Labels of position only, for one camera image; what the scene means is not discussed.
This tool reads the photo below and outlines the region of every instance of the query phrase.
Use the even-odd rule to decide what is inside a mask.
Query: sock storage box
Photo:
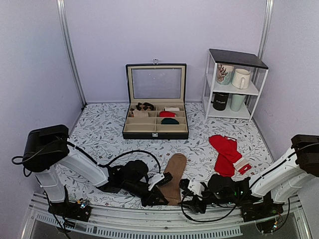
[[[123,128],[123,138],[188,139],[185,111],[186,64],[130,64],[126,65],[126,72],[130,107]],[[154,108],[139,111],[139,103],[149,103]],[[165,107],[173,107],[173,111],[169,112],[174,113],[174,117],[161,117],[160,113]],[[175,119],[178,124],[176,121],[176,124],[162,124],[165,118]]]

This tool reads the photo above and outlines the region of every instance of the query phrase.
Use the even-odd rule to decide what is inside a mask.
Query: metal grille
[[[36,219],[38,221],[58,227],[58,223],[52,215],[43,214],[37,212]],[[130,232],[120,231],[115,229],[108,229],[100,226],[81,224],[78,230],[67,227],[68,230],[72,230],[79,233],[85,233],[93,236],[100,236],[109,239],[222,239],[241,236],[240,227],[232,227],[220,230],[201,231],[201,232],[180,232],[180,233],[150,233],[150,232]]]

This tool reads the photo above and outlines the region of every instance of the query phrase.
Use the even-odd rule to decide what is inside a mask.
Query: mug handle
[[[240,89],[242,90],[243,88],[244,88],[244,85],[245,85],[245,78],[244,77],[242,77],[241,78],[241,83],[240,83]]]

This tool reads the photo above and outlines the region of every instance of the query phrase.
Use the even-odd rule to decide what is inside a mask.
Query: mug with coral print
[[[216,81],[221,85],[228,85],[232,78],[234,66],[218,64],[217,66],[217,79]]]

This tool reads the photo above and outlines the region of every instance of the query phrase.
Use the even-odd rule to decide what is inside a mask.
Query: black shelf top
[[[209,49],[209,52],[216,63],[268,69],[268,66],[254,54],[218,49]]]

